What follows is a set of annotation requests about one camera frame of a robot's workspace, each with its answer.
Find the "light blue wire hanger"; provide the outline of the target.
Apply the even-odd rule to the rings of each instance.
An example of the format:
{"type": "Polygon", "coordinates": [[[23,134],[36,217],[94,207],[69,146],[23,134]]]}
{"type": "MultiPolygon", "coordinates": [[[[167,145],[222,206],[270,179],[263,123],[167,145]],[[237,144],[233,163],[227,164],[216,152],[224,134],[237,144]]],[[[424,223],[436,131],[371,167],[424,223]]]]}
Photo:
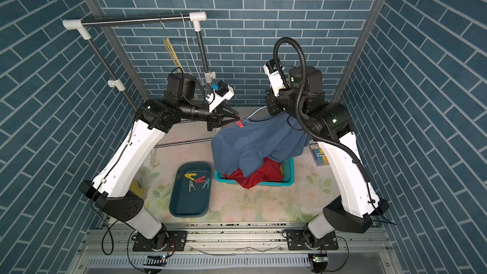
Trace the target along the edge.
{"type": "Polygon", "coordinates": [[[259,107],[253,110],[248,116],[247,119],[250,121],[260,121],[265,120],[270,117],[268,109],[266,106],[259,107]]]}

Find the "blue grey t-shirt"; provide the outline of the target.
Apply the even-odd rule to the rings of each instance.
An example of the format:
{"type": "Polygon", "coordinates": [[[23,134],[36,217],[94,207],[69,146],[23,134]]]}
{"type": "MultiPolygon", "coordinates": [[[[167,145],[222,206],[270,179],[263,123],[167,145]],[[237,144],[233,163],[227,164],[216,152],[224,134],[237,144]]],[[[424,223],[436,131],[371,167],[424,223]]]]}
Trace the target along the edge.
{"type": "Polygon", "coordinates": [[[218,131],[211,141],[214,167],[221,175],[241,169],[248,177],[265,158],[283,162],[300,156],[311,141],[297,119],[285,112],[260,121],[244,119],[242,124],[218,131]]]}

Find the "red t-shirt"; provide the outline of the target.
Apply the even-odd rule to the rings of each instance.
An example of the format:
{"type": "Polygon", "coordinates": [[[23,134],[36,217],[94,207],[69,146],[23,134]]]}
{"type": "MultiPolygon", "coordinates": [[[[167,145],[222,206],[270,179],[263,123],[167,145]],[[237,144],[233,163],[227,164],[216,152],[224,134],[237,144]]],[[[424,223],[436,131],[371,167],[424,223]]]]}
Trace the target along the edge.
{"type": "Polygon", "coordinates": [[[234,173],[223,177],[227,180],[235,181],[244,189],[251,189],[260,183],[280,183],[283,180],[282,164],[269,158],[264,159],[264,164],[248,177],[245,177],[242,170],[238,169],[234,173]]]}

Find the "yellow clothespin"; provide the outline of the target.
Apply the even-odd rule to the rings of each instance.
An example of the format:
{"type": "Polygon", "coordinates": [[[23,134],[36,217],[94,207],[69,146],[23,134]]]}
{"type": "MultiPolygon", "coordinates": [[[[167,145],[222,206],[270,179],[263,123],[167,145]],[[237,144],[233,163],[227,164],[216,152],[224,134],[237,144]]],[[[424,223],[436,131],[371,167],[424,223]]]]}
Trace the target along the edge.
{"type": "Polygon", "coordinates": [[[195,177],[197,176],[197,173],[186,173],[185,178],[189,179],[190,181],[195,181],[195,177]]]}

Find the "grey clothespin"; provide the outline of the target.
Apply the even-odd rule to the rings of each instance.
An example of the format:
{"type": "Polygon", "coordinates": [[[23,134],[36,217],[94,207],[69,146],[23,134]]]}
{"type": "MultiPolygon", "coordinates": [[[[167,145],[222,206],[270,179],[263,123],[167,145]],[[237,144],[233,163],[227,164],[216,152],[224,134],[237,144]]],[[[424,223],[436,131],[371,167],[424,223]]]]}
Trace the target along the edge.
{"type": "Polygon", "coordinates": [[[195,192],[195,191],[196,191],[196,188],[195,188],[194,181],[189,181],[188,192],[191,193],[191,192],[195,192]]]}

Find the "yellow plastic hanger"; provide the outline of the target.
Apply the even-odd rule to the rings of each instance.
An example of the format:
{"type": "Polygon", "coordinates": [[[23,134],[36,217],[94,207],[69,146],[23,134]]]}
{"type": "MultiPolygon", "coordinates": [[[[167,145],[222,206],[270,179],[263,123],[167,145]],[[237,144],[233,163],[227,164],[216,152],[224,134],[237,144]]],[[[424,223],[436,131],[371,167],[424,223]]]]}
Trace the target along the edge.
{"type": "Polygon", "coordinates": [[[171,57],[172,62],[174,63],[176,68],[179,68],[181,70],[181,73],[184,72],[184,68],[182,67],[182,64],[175,52],[175,49],[173,48],[171,41],[169,39],[169,36],[167,35],[166,28],[164,26],[164,23],[162,22],[161,19],[159,19],[159,22],[161,24],[161,27],[163,28],[163,32],[165,34],[164,38],[164,46],[166,48],[166,51],[168,52],[169,56],[171,57]]]}

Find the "white wire hanger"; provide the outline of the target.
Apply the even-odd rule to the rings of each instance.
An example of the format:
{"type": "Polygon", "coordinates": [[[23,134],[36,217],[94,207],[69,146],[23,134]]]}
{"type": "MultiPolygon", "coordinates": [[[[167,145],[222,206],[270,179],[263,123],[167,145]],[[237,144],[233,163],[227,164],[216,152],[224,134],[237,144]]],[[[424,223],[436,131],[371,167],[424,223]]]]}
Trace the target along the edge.
{"type": "Polygon", "coordinates": [[[192,50],[191,50],[190,45],[189,45],[189,40],[188,40],[188,36],[187,36],[187,31],[186,31],[186,20],[185,20],[185,17],[182,13],[180,13],[180,16],[181,16],[181,20],[183,23],[183,30],[184,30],[184,35],[185,35],[185,44],[186,44],[186,47],[188,48],[188,52],[190,53],[190,57],[192,59],[193,65],[194,65],[195,72],[197,73],[199,79],[201,80],[199,69],[196,65],[195,58],[193,56],[192,50]]]}

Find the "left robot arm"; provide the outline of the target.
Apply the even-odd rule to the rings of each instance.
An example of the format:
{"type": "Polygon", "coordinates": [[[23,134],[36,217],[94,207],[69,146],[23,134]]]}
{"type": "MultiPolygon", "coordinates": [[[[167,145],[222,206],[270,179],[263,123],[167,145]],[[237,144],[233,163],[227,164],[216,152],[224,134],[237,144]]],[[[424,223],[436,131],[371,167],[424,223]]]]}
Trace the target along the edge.
{"type": "Polygon", "coordinates": [[[114,156],[93,180],[79,185],[81,193],[107,215],[127,224],[159,251],[169,245],[167,228],[130,190],[131,183],[156,144],[182,120],[204,121],[209,131],[239,121],[238,112],[227,105],[234,90],[223,81],[206,92],[196,77],[182,72],[168,76],[162,98],[145,101],[134,115],[129,133],[114,156]]]}

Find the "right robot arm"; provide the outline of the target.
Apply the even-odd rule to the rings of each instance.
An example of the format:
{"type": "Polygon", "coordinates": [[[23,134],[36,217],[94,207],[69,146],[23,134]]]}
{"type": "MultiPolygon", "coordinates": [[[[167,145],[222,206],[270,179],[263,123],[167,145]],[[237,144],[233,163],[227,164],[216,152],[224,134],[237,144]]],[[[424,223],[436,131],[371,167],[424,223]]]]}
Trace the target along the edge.
{"type": "Polygon", "coordinates": [[[339,196],[303,228],[302,240],[321,249],[334,232],[365,233],[375,216],[384,217],[387,200],[379,197],[360,159],[356,134],[347,108],[325,101],[322,73],[309,67],[299,43],[280,38],[273,58],[263,67],[270,81],[266,106],[270,115],[283,112],[324,152],[339,188],[339,196]]]}

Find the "teal plastic basket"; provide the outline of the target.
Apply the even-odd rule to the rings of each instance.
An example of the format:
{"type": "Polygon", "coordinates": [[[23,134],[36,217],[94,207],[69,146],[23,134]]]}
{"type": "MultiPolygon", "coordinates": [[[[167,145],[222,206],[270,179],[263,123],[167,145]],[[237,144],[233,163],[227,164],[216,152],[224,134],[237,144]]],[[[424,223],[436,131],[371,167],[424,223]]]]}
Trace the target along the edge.
{"type": "MultiPolygon", "coordinates": [[[[280,182],[276,181],[262,181],[260,183],[256,183],[259,186],[291,186],[294,183],[294,160],[293,158],[285,160],[283,163],[284,166],[284,178],[280,182]]],[[[227,184],[238,184],[235,180],[227,179],[219,172],[215,171],[214,177],[217,182],[220,183],[227,183],[227,184]]]]}

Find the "rainbow marker pack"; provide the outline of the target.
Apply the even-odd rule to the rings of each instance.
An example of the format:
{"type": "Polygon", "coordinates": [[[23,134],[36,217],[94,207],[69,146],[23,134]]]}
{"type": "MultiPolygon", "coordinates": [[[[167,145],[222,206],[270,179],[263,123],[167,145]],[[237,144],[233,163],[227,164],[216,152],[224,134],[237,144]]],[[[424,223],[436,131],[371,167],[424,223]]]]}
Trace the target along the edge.
{"type": "Polygon", "coordinates": [[[329,162],[318,143],[310,143],[309,149],[317,167],[328,166],[329,162]]]}

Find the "dark teal tray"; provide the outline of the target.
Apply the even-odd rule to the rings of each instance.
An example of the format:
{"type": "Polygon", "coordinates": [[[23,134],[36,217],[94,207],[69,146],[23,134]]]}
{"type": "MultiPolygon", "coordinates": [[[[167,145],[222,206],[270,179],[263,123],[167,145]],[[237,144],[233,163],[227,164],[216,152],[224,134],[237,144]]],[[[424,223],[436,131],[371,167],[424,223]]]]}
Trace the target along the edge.
{"type": "Polygon", "coordinates": [[[177,170],[169,204],[178,218],[199,218],[209,209],[211,166],[206,162],[189,162],[177,170]]]}

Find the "yellow bowl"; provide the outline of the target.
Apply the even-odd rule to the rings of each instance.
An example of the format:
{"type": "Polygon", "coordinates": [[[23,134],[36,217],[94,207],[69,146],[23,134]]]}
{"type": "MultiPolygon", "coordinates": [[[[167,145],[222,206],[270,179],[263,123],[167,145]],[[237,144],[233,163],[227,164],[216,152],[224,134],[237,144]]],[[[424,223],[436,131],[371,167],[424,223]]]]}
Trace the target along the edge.
{"type": "Polygon", "coordinates": [[[145,200],[145,189],[144,186],[137,180],[132,180],[129,190],[133,192],[133,194],[137,195],[138,197],[142,198],[145,200]]]}

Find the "metal clothes rack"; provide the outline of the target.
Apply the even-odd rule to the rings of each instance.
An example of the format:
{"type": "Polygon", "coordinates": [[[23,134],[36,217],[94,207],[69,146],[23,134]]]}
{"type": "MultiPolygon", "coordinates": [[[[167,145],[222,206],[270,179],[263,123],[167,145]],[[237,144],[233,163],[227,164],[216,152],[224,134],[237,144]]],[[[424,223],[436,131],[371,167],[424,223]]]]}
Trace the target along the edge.
{"type": "MultiPolygon", "coordinates": [[[[207,95],[211,92],[210,84],[214,83],[215,74],[209,70],[207,55],[202,38],[201,22],[207,20],[204,12],[191,12],[183,14],[186,23],[193,25],[200,57],[204,69],[204,82],[198,81],[195,77],[181,73],[175,68],[168,77],[168,87],[163,99],[149,99],[140,108],[136,109],[134,124],[130,130],[126,145],[132,149],[153,149],[157,143],[168,134],[171,128],[183,120],[204,121],[209,117],[209,105],[207,95]]],[[[151,17],[125,18],[125,19],[95,19],[95,20],[64,20],[63,26],[67,30],[75,30],[88,42],[96,55],[99,56],[109,74],[108,85],[117,89],[122,94],[126,88],[119,78],[116,77],[106,59],[101,55],[100,50],[95,46],[93,38],[89,33],[90,27],[115,27],[120,25],[153,24],[162,22],[182,22],[180,15],[163,15],[151,17]]],[[[215,110],[225,106],[224,101],[215,110]]]]}

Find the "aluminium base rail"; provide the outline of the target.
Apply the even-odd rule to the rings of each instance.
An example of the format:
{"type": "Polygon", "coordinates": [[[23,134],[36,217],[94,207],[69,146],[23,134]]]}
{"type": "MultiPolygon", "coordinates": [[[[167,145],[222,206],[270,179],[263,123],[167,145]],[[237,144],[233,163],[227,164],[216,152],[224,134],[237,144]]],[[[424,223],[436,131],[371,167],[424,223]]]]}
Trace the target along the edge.
{"type": "Polygon", "coordinates": [[[151,251],[123,225],[90,230],[69,273],[400,273],[386,231],[334,232],[317,247],[299,223],[176,223],[169,244],[151,251]]]}

